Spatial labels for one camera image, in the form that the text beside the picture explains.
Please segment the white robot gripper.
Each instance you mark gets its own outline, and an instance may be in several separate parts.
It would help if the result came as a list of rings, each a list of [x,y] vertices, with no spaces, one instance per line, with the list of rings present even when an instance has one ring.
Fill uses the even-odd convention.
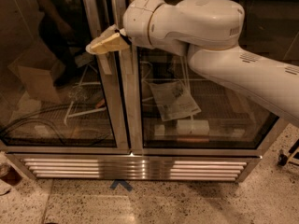
[[[92,55],[102,55],[111,51],[128,49],[131,42],[138,47],[152,49],[150,43],[150,20],[155,10],[164,0],[130,0],[132,3],[123,15],[123,28],[109,26],[102,34],[86,46]]]

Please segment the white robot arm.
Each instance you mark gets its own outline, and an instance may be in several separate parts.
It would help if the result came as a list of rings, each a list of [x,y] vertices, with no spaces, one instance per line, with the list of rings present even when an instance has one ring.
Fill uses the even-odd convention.
[[[194,73],[237,91],[299,126],[298,67],[239,47],[244,8],[231,0],[133,0],[123,28],[108,27],[86,50],[93,55],[135,45],[187,58]]]

